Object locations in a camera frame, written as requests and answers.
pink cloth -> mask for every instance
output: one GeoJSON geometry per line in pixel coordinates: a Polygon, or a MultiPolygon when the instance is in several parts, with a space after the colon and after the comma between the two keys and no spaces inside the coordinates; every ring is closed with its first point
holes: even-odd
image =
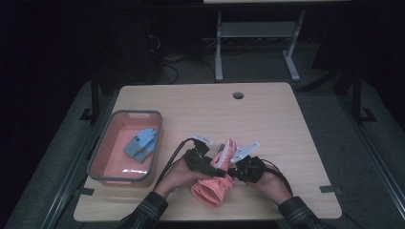
{"type": "MultiPolygon", "coordinates": [[[[236,143],[229,139],[224,150],[219,152],[210,162],[214,168],[227,171],[231,166],[230,159],[236,152],[236,143]]],[[[232,177],[228,174],[225,177],[213,177],[199,179],[196,184],[191,186],[191,194],[201,203],[208,207],[219,207],[224,201],[226,190],[232,188],[232,177]]]]}

person's left hand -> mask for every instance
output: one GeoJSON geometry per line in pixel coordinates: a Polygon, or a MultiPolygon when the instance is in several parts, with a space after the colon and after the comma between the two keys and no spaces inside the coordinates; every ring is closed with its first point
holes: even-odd
{"type": "Polygon", "coordinates": [[[191,185],[201,178],[210,178],[210,176],[189,170],[187,163],[182,158],[172,165],[169,172],[167,172],[154,191],[162,197],[167,198],[177,188],[191,185]]]}

person's right hand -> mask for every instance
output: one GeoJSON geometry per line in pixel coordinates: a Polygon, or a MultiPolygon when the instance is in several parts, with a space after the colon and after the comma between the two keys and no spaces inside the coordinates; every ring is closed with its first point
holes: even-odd
{"type": "MultiPolygon", "coordinates": [[[[277,171],[273,166],[267,165],[267,167],[277,171]]],[[[246,182],[245,184],[259,190],[266,198],[277,204],[277,206],[292,198],[292,194],[288,191],[286,184],[272,173],[264,172],[256,183],[246,182]]]]}

plastic bin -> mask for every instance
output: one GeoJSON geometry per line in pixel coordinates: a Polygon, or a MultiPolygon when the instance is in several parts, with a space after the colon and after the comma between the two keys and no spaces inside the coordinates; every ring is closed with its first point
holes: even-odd
{"type": "Polygon", "coordinates": [[[117,111],[113,113],[101,135],[88,175],[104,185],[144,188],[152,184],[161,139],[161,114],[157,111],[117,111]],[[155,149],[142,163],[126,155],[123,149],[146,128],[157,131],[155,149]]]}

person's right arm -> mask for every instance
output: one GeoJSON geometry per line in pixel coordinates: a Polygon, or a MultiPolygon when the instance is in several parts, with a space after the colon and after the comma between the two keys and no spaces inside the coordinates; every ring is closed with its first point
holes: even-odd
{"type": "Polygon", "coordinates": [[[264,173],[256,183],[247,186],[259,190],[266,198],[277,204],[280,213],[291,229],[332,229],[333,226],[319,219],[299,197],[294,197],[286,184],[271,173],[264,173]]]}

